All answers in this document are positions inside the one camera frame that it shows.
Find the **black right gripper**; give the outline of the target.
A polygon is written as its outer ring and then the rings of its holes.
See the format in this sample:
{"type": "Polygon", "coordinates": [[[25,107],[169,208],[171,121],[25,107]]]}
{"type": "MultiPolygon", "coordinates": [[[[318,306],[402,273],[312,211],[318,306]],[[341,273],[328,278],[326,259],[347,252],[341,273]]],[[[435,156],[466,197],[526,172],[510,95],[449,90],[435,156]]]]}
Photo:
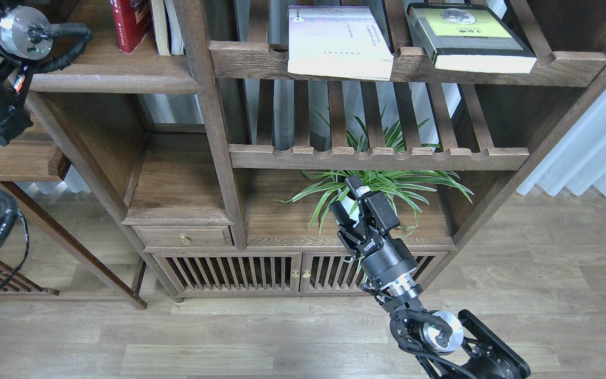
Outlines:
{"type": "Polygon", "coordinates": [[[339,239],[351,256],[360,260],[367,277],[361,290],[380,304],[418,304],[422,289],[412,277],[418,262],[402,240],[389,235],[390,230],[401,225],[395,210],[383,192],[373,192],[358,175],[347,177],[345,183],[356,199],[358,220],[354,222],[349,217],[340,201],[331,203],[330,209],[339,224],[339,239]],[[364,224],[372,225],[366,236],[364,224]]]}

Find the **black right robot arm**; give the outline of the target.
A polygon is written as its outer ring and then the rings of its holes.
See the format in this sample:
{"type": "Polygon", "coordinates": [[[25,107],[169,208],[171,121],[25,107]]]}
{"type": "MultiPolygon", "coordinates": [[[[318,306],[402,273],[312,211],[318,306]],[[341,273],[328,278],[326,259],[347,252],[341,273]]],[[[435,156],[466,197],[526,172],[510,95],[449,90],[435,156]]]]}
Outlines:
{"type": "Polygon", "coordinates": [[[361,286],[390,316],[390,333],[399,348],[416,357],[431,378],[526,378],[527,362],[468,310],[429,311],[413,280],[417,262],[390,231],[399,226],[385,195],[360,177],[345,180],[358,204],[356,220],[341,202],[330,205],[338,236],[367,276],[361,286]]]}

